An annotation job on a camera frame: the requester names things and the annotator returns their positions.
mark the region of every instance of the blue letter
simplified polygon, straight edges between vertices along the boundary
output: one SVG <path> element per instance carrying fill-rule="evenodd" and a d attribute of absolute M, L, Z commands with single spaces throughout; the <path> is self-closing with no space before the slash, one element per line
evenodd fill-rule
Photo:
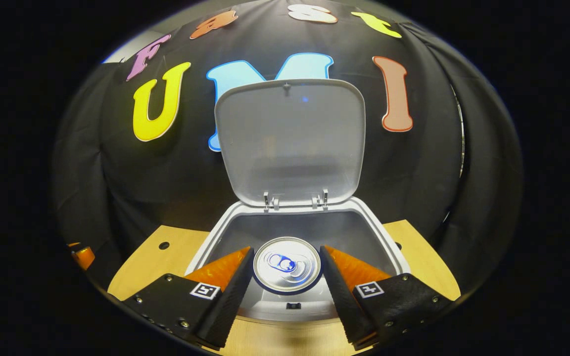
<path fill-rule="evenodd" d="M 326 54 L 297 53 L 287 58 L 281 70 L 276 74 L 275 81 L 280 79 L 328 79 L 329 67 L 333 59 Z M 251 64 L 247 61 L 233 61 L 212 68 L 206 74 L 206 78 L 215 82 L 217 97 L 215 103 L 226 91 L 247 84 L 266 81 Z M 215 152 L 220 152 L 217 129 L 208 140 L 208 147 Z"/>

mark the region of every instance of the cooler hinge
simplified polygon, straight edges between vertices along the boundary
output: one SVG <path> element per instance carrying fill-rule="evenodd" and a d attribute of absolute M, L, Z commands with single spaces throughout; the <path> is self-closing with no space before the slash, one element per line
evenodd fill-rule
<path fill-rule="evenodd" d="M 270 211 L 270 208 L 274 208 L 274 210 L 279 209 L 279 199 L 272 197 L 272 201 L 270 201 L 268 192 L 263 192 L 263 201 L 265 202 L 265 207 L 263 208 L 265 212 Z"/>
<path fill-rule="evenodd" d="M 329 197 L 329 190 L 323 189 L 323 210 L 328 209 L 327 199 Z M 318 205 L 321 203 L 321 196 L 312 196 L 312 208 L 317 209 Z"/>

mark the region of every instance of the wooden table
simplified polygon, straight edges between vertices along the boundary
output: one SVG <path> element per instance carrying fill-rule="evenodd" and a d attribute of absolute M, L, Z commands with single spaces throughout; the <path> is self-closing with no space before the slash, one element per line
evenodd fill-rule
<path fill-rule="evenodd" d="M 402 245 L 412 275 L 450 300 L 461 296 L 448 266 L 408 221 L 385 223 L 384 228 Z M 122 265 L 108 293 L 125 300 L 165 273 L 183 276 L 207 236 L 208 231 L 161 225 Z M 164 242 L 169 246 L 161 250 L 160 244 Z M 225 356 L 347 356 L 356 353 L 346 340 L 339 318 L 323 322 L 267 322 L 237 316 L 226 347 L 220 351 L 204 349 Z"/>

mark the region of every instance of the yellow letter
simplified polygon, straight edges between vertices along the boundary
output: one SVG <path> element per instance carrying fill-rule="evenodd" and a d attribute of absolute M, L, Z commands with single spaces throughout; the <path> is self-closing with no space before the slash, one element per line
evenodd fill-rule
<path fill-rule="evenodd" d="M 401 34 L 398 34 L 395 31 L 387 29 L 387 26 L 390 27 L 391 25 L 386 21 L 382 21 L 377 17 L 367 13 L 351 13 L 351 14 L 355 14 L 355 16 L 361 17 L 362 20 L 364 20 L 364 23 L 369 25 L 369 27 L 371 27 L 371 29 L 374 29 L 375 31 L 379 31 L 382 32 L 383 34 L 393 36 L 394 38 L 402 38 Z"/>
<path fill-rule="evenodd" d="M 337 17 L 331 14 L 331 11 L 324 7 L 315 5 L 295 4 L 289 5 L 287 9 L 290 11 L 288 14 L 292 18 L 303 21 L 336 23 Z"/>
<path fill-rule="evenodd" d="M 156 139 L 164 135 L 172 126 L 179 109 L 182 77 L 188 68 L 190 68 L 190 63 L 182 63 L 170 68 L 162 76 L 162 79 L 167 81 L 167 87 L 164 92 L 164 106 L 157 119 L 149 119 L 149 99 L 157 79 L 144 83 L 133 94 L 133 99 L 136 100 L 133 108 L 133 133 L 136 134 L 138 140 L 147 142 L 148 140 Z"/>

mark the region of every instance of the orange letter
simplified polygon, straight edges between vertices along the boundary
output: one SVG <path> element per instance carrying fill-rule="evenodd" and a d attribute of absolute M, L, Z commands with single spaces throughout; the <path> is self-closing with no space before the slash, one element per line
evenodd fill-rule
<path fill-rule="evenodd" d="M 235 16 L 235 13 L 235 10 L 226 11 L 225 13 L 220 13 L 217 16 L 213 16 L 200 23 L 199 26 L 197 26 L 197 30 L 190 35 L 190 39 L 196 39 L 199 36 L 204 36 L 211 30 L 219 29 L 235 21 L 239 17 Z"/>
<path fill-rule="evenodd" d="M 337 18 L 333 16 L 331 11 L 325 9 L 324 7 L 319 7 L 315 5 L 289 5 L 287 7 L 290 10 L 289 15 L 292 18 L 303 21 L 313 21 L 313 22 L 324 22 L 324 23 L 336 23 Z"/>
<path fill-rule="evenodd" d="M 382 117 L 382 126 L 396 133 L 412 129 L 404 83 L 406 68 L 396 61 L 380 56 L 374 56 L 373 63 L 382 70 L 386 86 L 386 114 Z"/>

